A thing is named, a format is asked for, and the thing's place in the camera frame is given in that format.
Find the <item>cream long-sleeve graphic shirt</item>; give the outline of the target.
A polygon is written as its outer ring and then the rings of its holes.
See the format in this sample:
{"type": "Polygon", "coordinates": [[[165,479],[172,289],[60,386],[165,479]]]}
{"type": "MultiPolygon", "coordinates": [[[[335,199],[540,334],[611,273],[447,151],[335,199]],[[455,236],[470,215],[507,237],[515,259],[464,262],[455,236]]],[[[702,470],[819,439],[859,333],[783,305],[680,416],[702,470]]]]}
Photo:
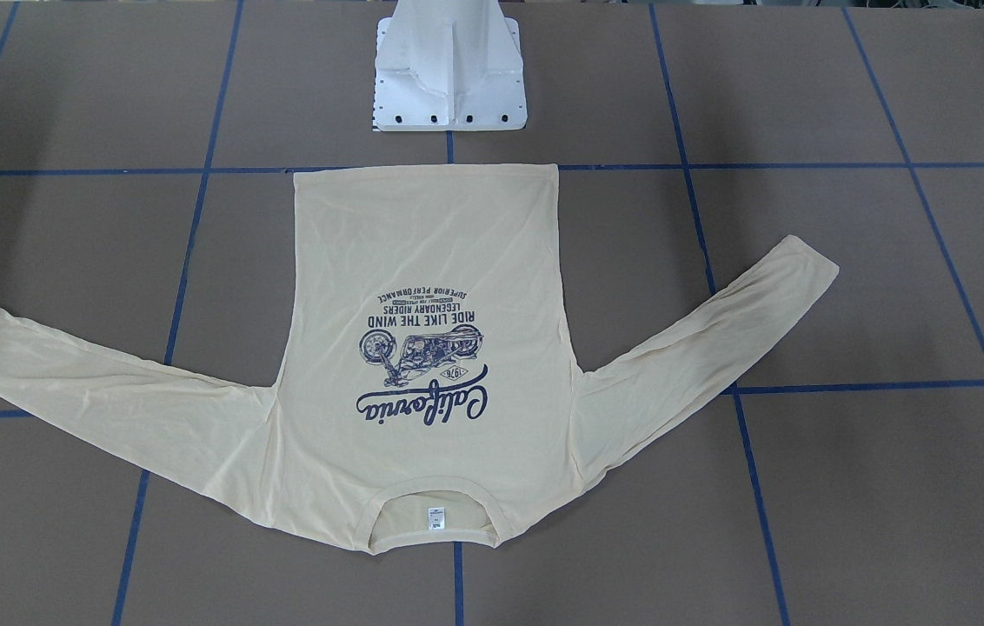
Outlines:
{"type": "Polygon", "coordinates": [[[0,397],[239,516],[381,554],[497,547],[761,360],[836,280],[795,236],[595,371],[565,316],[555,165],[297,173],[280,372],[247,387],[0,309],[0,397]]]}

